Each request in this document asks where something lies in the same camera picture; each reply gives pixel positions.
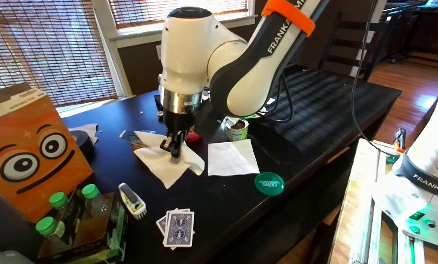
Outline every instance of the window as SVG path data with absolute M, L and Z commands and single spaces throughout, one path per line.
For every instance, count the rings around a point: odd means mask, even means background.
M 91 0 L 0 0 L 0 89 L 28 82 L 56 105 L 116 96 Z
M 117 29 L 163 21 L 180 5 L 198 5 L 215 14 L 249 10 L 248 0 L 108 0 L 108 2 Z
M 119 95 L 132 95 L 119 48 L 160 42 L 164 17 L 179 5 L 214 11 L 227 27 L 255 24 L 255 0 L 92 0 Z

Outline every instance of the green bottle cap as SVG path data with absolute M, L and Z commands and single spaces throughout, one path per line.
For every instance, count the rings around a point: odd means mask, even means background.
M 255 186 L 259 192 L 267 196 L 277 196 L 286 189 L 286 181 L 271 171 L 262 171 L 253 178 Z
M 37 222 L 37 230 L 45 236 L 54 233 L 56 230 L 56 218 L 54 217 L 44 217 Z
M 54 206 L 54 208 L 61 208 L 69 202 L 69 197 L 66 193 L 63 192 L 56 192 L 48 197 L 48 202 Z
M 89 184 L 83 186 L 82 193 L 86 199 L 92 199 L 100 193 L 100 189 L 97 187 L 97 184 L 89 183 Z

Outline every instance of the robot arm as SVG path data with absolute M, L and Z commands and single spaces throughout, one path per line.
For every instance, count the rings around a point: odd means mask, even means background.
M 261 109 L 287 60 L 313 29 L 328 0 L 270 0 L 249 42 L 224 27 L 208 10 L 173 10 L 161 36 L 161 104 L 173 156 L 195 121 L 204 86 L 220 115 L 249 115 Z
M 394 168 L 398 175 L 438 195 L 438 102 L 429 121 Z

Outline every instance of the cable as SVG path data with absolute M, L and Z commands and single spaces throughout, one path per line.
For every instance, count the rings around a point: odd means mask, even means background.
M 371 26 L 371 16 L 372 16 L 372 13 L 374 13 L 374 10 L 375 10 L 375 5 L 376 4 L 374 4 L 374 2 L 376 2 L 376 1 L 371 1 L 371 11 L 368 11 L 368 21 L 366 21 L 366 24 L 365 24 L 365 32 L 363 32 L 363 38 L 362 38 L 362 58 L 359 60 L 359 63 L 357 63 L 357 68 L 356 68 L 356 74 L 354 74 L 354 77 L 353 77 L 353 82 L 352 82 L 352 87 L 350 87 L 350 95 L 352 95 L 352 118 L 353 118 L 353 123 L 354 123 L 354 126 L 356 126 L 356 129 L 359 130 L 359 133 L 360 133 L 360 136 L 371 145 L 371 146 L 374 146 L 375 149 L 378 149 L 379 152 L 384 152 L 384 153 L 387 153 L 387 155 L 395 155 L 395 153 L 393 153 L 393 152 L 387 152 L 387 151 L 384 151 L 384 149 L 381 149 L 379 146 L 376 146 L 366 134 L 365 134 L 365 131 L 362 130 L 362 127 L 360 127 L 360 124 L 359 124 L 359 121 L 357 121 L 357 118 L 356 118 L 356 112 L 354 112 L 354 89 L 356 89 L 356 85 L 357 85 L 357 79 L 359 79 L 359 74 L 360 74 L 360 68 L 362 68 L 362 64 L 365 63 L 365 60 L 366 60 L 366 57 L 365 57 L 365 49 L 366 49 L 366 38 L 368 38 L 368 30 L 369 30 L 369 26 Z
M 274 123 L 286 123 L 289 120 L 293 118 L 293 101 L 291 101 L 291 96 L 290 96 L 290 90 L 289 90 L 289 83 L 287 83 L 287 79 L 284 74 L 280 76 L 278 79 L 278 85 L 277 85 L 277 98 L 274 101 L 274 107 L 272 109 L 268 109 L 265 112 L 270 112 L 270 111 L 274 111 L 280 102 L 280 93 L 281 93 L 281 85 L 284 86 L 284 90 L 286 90 L 286 95 L 287 95 L 287 99 L 289 99 L 289 108 L 290 108 L 290 112 L 286 118 L 268 118 L 270 121 L 274 121 Z

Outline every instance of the cardboard box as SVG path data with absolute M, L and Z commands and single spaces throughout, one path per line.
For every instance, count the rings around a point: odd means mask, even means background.
M 0 90 L 0 197 L 37 222 L 48 196 L 70 193 L 92 168 L 51 99 L 26 83 Z

